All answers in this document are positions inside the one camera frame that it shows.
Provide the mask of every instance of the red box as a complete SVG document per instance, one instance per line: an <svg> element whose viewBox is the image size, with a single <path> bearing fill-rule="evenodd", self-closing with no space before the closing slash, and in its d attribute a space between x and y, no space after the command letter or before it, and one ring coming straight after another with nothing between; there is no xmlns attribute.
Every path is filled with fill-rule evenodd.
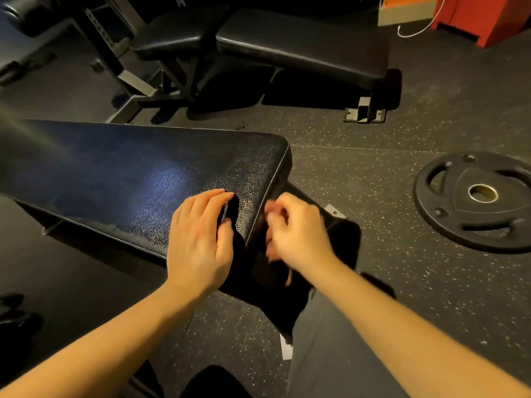
<svg viewBox="0 0 531 398"><path fill-rule="evenodd" d="M446 0L431 28L453 26L479 36L476 44L486 47L516 35L530 15L531 0Z"/></svg>

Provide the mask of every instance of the white cord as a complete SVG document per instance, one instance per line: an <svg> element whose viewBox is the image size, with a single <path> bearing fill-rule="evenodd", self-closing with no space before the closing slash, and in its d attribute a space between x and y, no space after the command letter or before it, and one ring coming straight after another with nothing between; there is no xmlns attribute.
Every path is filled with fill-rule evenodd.
<svg viewBox="0 0 531 398"><path fill-rule="evenodd" d="M428 28L431 26L431 24L433 24L433 23L435 22L435 20L436 20L437 17L439 16L439 12L441 12L441 10L442 10L442 6L444 5L444 2L445 2L445 1L446 1L446 0L442 0L441 6L439 7L439 11L437 11L437 13L435 14L435 16L433 17L432 21L428 24L427 27L425 27L425 28L422 29L421 31L418 31L417 33L414 33L414 34L412 34L412 35L402 35L402 34L400 33L400 27L401 27L402 25L398 25L397 35L400 36L401 38L412 38L413 36L420 35L422 32L424 32L426 29L428 29Z"/></svg>

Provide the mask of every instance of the person's right arm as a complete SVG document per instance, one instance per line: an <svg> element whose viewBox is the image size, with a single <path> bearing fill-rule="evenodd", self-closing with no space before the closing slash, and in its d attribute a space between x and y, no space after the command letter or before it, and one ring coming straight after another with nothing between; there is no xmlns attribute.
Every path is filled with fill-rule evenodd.
<svg viewBox="0 0 531 398"><path fill-rule="evenodd" d="M412 398L531 397L531 389L365 281L332 251L319 210L284 193L267 221L275 248L352 322Z"/></svg>

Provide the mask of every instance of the black weight plate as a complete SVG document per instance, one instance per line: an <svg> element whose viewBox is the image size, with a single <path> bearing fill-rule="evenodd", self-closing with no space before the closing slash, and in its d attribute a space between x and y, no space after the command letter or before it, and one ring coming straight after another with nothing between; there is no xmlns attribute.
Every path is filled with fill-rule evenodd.
<svg viewBox="0 0 531 398"><path fill-rule="evenodd" d="M430 185L443 172L440 188ZM413 188L419 213L437 232L493 253L531 251L531 167L492 152L448 154L421 169ZM503 237L477 231L508 228Z"/></svg>

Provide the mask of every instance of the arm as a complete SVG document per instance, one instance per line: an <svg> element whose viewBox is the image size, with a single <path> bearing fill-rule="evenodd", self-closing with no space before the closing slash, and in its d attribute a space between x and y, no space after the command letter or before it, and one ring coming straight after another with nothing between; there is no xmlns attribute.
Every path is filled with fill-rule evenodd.
<svg viewBox="0 0 531 398"><path fill-rule="evenodd" d="M267 220L282 259L326 295L412 398L531 397L531 389L339 261L317 207L284 193Z"/></svg>
<svg viewBox="0 0 531 398"><path fill-rule="evenodd" d="M1 390L0 398L117 396L176 322L227 278L233 231L229 219L217 227L217 218L232 196L212 190L184 201L171 221L168 280Z"/></svg>

